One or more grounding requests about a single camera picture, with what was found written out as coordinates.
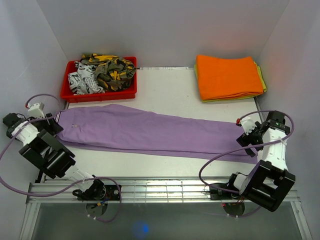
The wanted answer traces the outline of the purple trousers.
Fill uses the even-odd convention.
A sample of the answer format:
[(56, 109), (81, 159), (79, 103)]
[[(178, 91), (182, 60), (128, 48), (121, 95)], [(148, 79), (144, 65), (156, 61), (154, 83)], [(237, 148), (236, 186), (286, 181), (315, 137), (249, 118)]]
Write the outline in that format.
[(90, 150), (210, 160), (240, 147), (234, 123), (157, 114), (118, 104), (61, 112), (57, 136)]

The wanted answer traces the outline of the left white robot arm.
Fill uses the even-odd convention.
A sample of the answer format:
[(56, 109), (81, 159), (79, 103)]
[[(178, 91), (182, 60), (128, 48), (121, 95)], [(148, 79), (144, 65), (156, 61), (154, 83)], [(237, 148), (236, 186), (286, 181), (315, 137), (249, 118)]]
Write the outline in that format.
[(75, 183), (77, 189), (72, 194), (78, 200), (104, 199), (107, 196), (104, 183), (99, 179), (89, 180), (93, 176), (80, 170), (75, 155), (56, 139), (64, 129), (52, 114), (46, 114), (40, 121), (34, 119), (19, 113), (9, 113), (2, 119), (7, 137), (22, 143), (19, 154), (48, 177), (68, 178)]

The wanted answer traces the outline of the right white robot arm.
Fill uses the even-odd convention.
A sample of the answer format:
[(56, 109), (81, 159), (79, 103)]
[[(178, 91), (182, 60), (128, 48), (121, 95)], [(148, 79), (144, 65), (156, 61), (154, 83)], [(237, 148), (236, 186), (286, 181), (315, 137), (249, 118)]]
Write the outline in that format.
[(245, 152), (257, 157), (258, 162), (248, 175), (233, 173), (226, 185), (226, 194), (232, 199), (242, 196), (274, 212), (296, 181), (286, 164), (285, 137), (291, 129), (286, 125), (285, 114), (271, 111), (262, 123), (245, 116), (236, 124), (244, 130), (236, 141), (242, 147), (254, 146), (257, 153), (250, 148)]

